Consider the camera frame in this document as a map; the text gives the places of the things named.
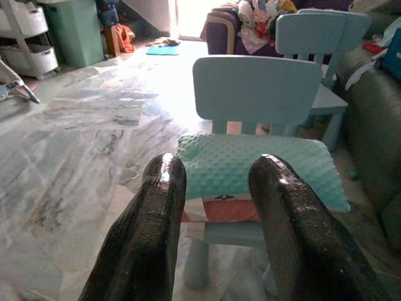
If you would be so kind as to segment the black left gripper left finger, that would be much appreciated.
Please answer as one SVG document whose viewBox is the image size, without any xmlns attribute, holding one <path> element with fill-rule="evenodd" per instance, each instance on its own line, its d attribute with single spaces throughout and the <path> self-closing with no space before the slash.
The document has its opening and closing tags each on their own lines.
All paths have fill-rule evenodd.
<svg viewBox="0 0 401 301">
<path fill-rule="evenodd" d="M 80 300 L 172 300 L 187 177 L 183 162 L 159 154 L 110 227 Z"/>
</svg>

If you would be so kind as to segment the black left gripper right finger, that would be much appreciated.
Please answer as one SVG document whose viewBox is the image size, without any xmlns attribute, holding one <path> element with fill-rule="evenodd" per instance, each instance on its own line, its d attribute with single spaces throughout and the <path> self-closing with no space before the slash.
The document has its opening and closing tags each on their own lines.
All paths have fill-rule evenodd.
<svg viewBox="0 0 401 301">
<path fill-rule="evenodd" d="M 288 162 L 259 156 L 248 187 L 281 300 L 391 300 L 351 233 Z"/>
</svg>

